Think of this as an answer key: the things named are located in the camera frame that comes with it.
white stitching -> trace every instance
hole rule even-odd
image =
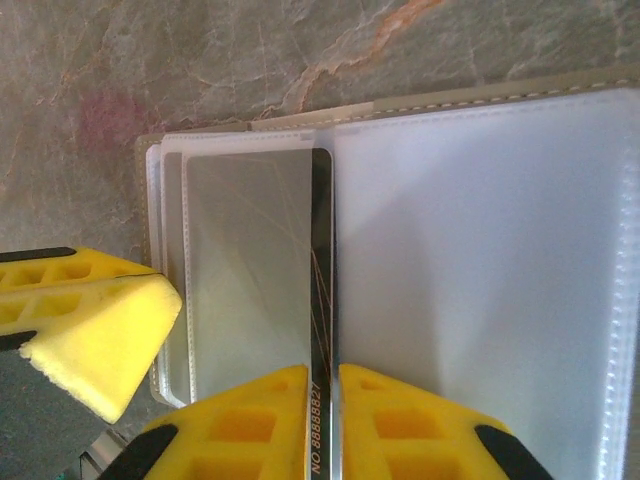
[[[593,90],[593,89],[598,89],[598,88],[604,88],[607,87],[609,85],[611,86],[619,86],[619,85],[627,85],[627,84],[631,84],[631,83],[636,83],[638,81],[638,79],[629,79],[629,78],[620,78],[618,80],[612,80],[610,82],[597,82],[597,83],[592,83],[590,85],[573,85],[571,87],[567,87],[564,88],[562,90],[560,89],[551,89],[551,90],[547,90],[547,91],[540,91],[540,92],[528,92],[528,93],[523,93],[520,95],[506,95],[506,96],[502,96],[502,97],[491,97],[488,99],[477,99],[477,100],[467,100],[467,101],[461,101],[461,102],[447,102],[447,103],[441,103],[441,104],[429,104],[429,105],[422,105],[422,106],[414,106],[414,107],[401,107],[401,108],[396,108],[396,109],[386,109],[386,110],[377,110],[375,112],[372,112],[368,115],[363,115],[363,116],[358,116],[358,117],[351,117],[351,116],[346,116],[346,117],[340,117],[340,118],[334,118],[331,120],[321,120],[321,121],[315,121],[315,122],[307,122],[307,123],[298,123],[295,125],[287,125],[287,126],[279,126],[279,127],[271,127],[271,128],[264,128],[261,129],[259,128],[258,130],[254,130],[256,132],[272,132],[272,131],[278,131],[278,130],[287,130],[287,129],[292,129],[292,128],[301,128],[301,127],[311,127],[314,125],[326,125],[328,123],[332,123],[332,124],[336,124],[336,123],[341,123],[341,122],[349,122],[349,121],[353,121],[353,120],[360,120],[360,119],[364,119],[364,118],[371,118],[374,117],[376,115],[380,115],[382,113],[402,113],[402,112],[406,112],[406,111],[420,111],[420,110],[433,110],[433,109],[444,109],[444,108],[451,108],[451,107],[463,107],[466,105],[482,105],[488,102],[500,102],[500,101],[513,101],[513,100],[519,100],[519,99],[523,99],[523,98],[535,98],[535,97],[545,97],[545,96],[552,96],[552,95],[558,95],[560,93],[563,92],[571,92],[571,93],[575,93],[575,92],[580,92],[580,91],[587,91],[587,90]]]

yellow foam block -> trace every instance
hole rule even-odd
[[[0,253],[0,295],[149,273],[157,272],[83,247]]]
[[[304,366],[278,370],[151,423],[147,432],[178,433],[144,479],[302,480],[307,377]]]
[[[0,341],[17,341],[8,348],[19,347],[52,382],[115,422],[169,334],[182,304],[177,292],[147,267],[88,249],[11,255],[0,255]],[[71,270],[75,278],[56,273]],[[17,285],[19,278],[39,281]]]
[[[508,480],[474,431],[498,420],[355,365],[340,383],[345,480]]]

red stain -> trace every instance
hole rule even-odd
[[[131,145],[144,133],[162,130],[158,116],[127,93],[105,89],[82,99],[78,141],[90,152]]]

black edge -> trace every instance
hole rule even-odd
[[[11,333],[9,335],[0,335],[0,352],[19,349],[23,343],[28,342],[36,336],[35,330],[27,330],[26,332]]]
[[[490,425],[475,427],[476,435],[509,480],[553,480],[527,448],[513,435]]]
[[[177,434],[178,427],[169,424],[138,435],[98,480],[143,480]]]
[[[333,159],[311,151],[311,432],[313,480],[331,478],[331,385],[333,368]]]
[[[18,252],[0,253],[0,263],[21,262],[23,260],[40,260],[43,258],[70,257],[77,252],[70,247],[39,248]]]

gray marble countertop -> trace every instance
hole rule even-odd
[[[0,250],[140,260],[138,135],[638,62],[640,2],[0,0],[0,60]]]

